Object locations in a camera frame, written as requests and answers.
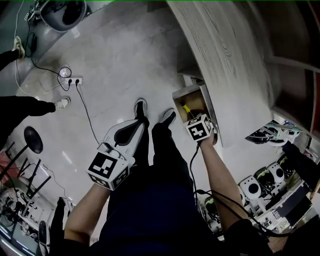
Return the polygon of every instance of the white sneaker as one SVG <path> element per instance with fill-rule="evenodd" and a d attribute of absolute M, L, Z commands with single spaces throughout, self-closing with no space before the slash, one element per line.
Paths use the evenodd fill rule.
<path fill-rule="evenodd" d="M 148 104 L 144 98 L 138 98 L 138 100 L 134 104 L 134 114 L 135 117 L 143 117 L 147 116 Z"/>
<path fill-rule="evenodd" d="M 71 100 L 70 100 L 69 97 L 63 97 L 62 99 L 60 99 L 59 101 L 54 103 L 55 111 L 59 111 L 59 110 L 65 109 L 66 107 L 69 106 L 70 102 L 71 102 Z"/>
<path fill-rule="evenodd" d="M 15 50 L 19 51 L 18 60 L 23 59 L 26 56 L 26 51 L 22 46 L 21 38 L 19 36 L 16 36 L 13 42 L 12 51 L 15 51 Z"/>

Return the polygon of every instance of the wood grain surface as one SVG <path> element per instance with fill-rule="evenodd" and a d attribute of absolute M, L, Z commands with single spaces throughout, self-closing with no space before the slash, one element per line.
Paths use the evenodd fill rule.
<path fill-rule="evenodd" d="M 168 1 L 207 85 L 224 148 L 272 117 L 270 82 L 241 7 L 233 2 Z"/>

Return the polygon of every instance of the hand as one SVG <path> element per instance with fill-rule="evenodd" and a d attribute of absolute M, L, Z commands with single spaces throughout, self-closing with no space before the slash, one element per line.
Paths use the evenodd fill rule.
<path fill-rule="evenodd" d="M 211 131 L 211 134 L 209 137 L 203 139 L 201 141 L 201 145 L 210 145 L 210 146 L 214 146 L 218 141 L 218 134 L 214 133 L 214 130 Z"/>

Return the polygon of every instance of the electrical outlet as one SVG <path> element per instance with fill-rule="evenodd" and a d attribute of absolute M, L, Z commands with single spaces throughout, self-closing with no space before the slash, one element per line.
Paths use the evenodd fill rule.
<path fill-rule="evenodd" d="M 69 80 L 71 80 L 72 82 L 70 83 L 70 85 L 75 85 L 77 79 L 79 79 L 78 85 L 82 85 L 82 77 L 68 77 L 64 79 L 64 83 L 68 85 Z"/>

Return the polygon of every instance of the white shoe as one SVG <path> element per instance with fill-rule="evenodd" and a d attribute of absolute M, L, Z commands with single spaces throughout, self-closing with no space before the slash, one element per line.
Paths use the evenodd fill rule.
<path fill-rule="evenodd" d="M 134 103 L 134 115 L 137 118 L 147 116 L 148 104 L 144 98 L 138 98 L 138 100 Z"/>
<path fill-rule="evenodd" d="M 163 123 L 165 126 L 169 127 L 176 120 L 176 117 L 175 109 L 173 107 L 169 108 L 163 113 L 162 119 L 159 123 Z"/>
<path fill-rule="evenodd" d="M 12 51 L 15 51 L 15 50 L 19 51 L 18 60 L 23 59 L 26 56 L 26 51 L 22 46 L 21 38 L 19 36 L 16 36 L 13 42 Z"/>
<path fill-rule="evenodd" d="M 70 105 L 70 102 L 71 102 L 71 100 L 69 97 L 63 97 L 62 99 L 60 99 L 59 101 L 54 103 L 55 111 L 65 109 L 66 107 L 68 107 Z"/>

